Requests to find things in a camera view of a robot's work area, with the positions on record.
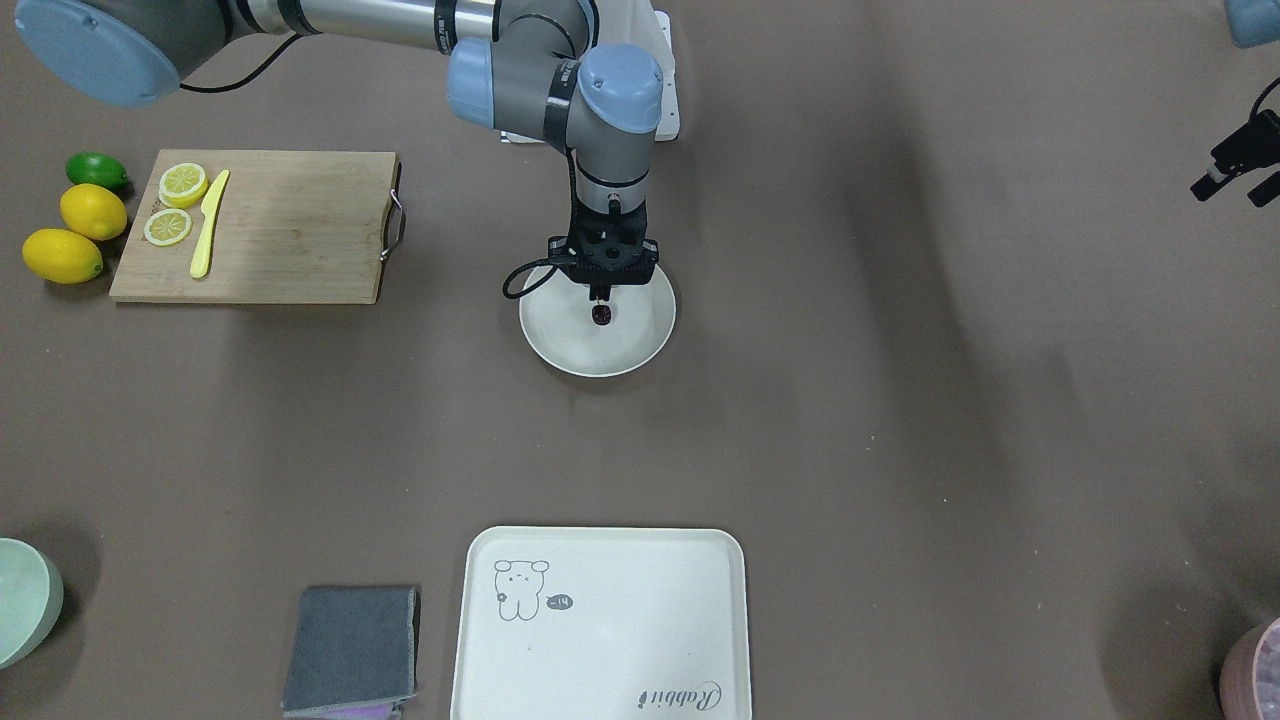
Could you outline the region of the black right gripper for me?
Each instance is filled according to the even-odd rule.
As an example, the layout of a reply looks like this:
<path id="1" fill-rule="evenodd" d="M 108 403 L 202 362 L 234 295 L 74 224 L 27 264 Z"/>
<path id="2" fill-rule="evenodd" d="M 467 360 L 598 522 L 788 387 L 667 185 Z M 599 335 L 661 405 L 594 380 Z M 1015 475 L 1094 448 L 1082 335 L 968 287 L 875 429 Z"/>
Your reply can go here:
<path id="1" fill-rule="evenodd" d="M 613 286 L 648 284 L 658 266 L 659 250 L 646 237 L 648 208 L 640 202 L 623 211 L 608 202 L 604 211 L 571 201 L 570 227 L 548 240 L 548 261 L 577 284 L 589 286 L 589 301 L 608 304 Z"/>

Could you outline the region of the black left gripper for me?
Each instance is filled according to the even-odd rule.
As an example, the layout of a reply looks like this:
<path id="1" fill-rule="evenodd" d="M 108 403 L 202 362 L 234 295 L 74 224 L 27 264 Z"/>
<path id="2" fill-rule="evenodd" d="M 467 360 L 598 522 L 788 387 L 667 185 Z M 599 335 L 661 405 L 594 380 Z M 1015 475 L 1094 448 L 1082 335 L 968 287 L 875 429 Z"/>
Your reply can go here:
<path id="1" fill-rule="evenodd" d="M 1190 186 L 1193 197 L 1204 202 L 1226 181 L 1279 163 L 1279 115 L 1261 110 L 1210 150 L 1211 165 Z M 1247 192 L 1254 208 L 1266 208 L 1280 196 L 1280 173 L 1275 172 Z"/>

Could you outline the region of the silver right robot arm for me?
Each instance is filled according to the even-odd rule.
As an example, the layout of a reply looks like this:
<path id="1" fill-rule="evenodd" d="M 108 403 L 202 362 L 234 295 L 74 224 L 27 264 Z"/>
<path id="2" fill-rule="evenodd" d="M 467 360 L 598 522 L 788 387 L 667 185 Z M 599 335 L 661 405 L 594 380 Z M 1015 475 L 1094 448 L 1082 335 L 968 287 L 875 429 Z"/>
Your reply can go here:
<path id="1" fill-rule="evenodd" d="M 19 40 L 58 79 L 119 108 L 182 90 L 242 38 L 337 37 L 434 53 L 458 119 L 570 165 L 570 220 L 541 265 L 608 301 L 650 284 L 648 181 L 675 72 L 649 1 L 19 1 Z"/>

